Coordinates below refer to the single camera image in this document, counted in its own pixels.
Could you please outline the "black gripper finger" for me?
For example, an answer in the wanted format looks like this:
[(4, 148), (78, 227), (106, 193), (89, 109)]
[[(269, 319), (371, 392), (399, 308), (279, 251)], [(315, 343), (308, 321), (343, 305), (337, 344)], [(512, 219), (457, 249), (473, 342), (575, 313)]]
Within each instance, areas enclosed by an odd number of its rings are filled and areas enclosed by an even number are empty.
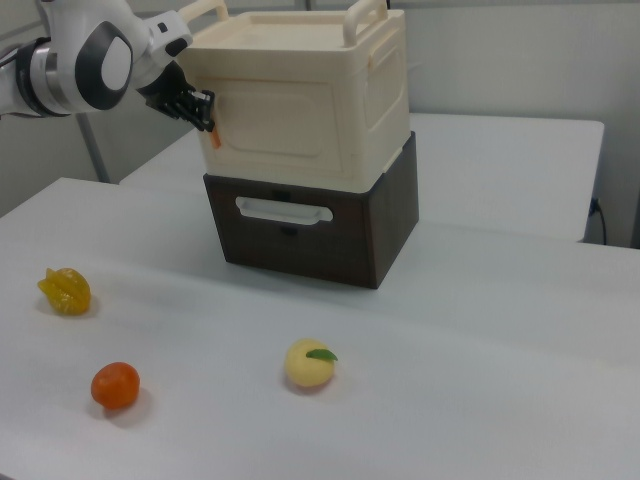
[(215, 94), (209, 90), (194, 91), (193, 97), (197, 128), (201, 131), (212, 132), (215, 127), (213, 118)]
[(197, 101), (192, 95), (180, 95), (169, 101), (167, 108), (172, 114), (188, 121), (193, 126), (200, 125)]

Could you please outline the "dark Franka gripper body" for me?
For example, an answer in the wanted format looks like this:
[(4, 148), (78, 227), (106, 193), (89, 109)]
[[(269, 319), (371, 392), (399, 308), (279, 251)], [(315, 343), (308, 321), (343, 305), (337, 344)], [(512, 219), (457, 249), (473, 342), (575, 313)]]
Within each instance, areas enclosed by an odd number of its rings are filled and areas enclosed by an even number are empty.
[(137, 89), (148, 107), (173, 119), (181, 118), (168, 110), (167, 103), (180, 95), (192, 95), (194, 91), (195, 88), (187, 82), (183, 70), (176, 62), (169, 63), (149, 85)]

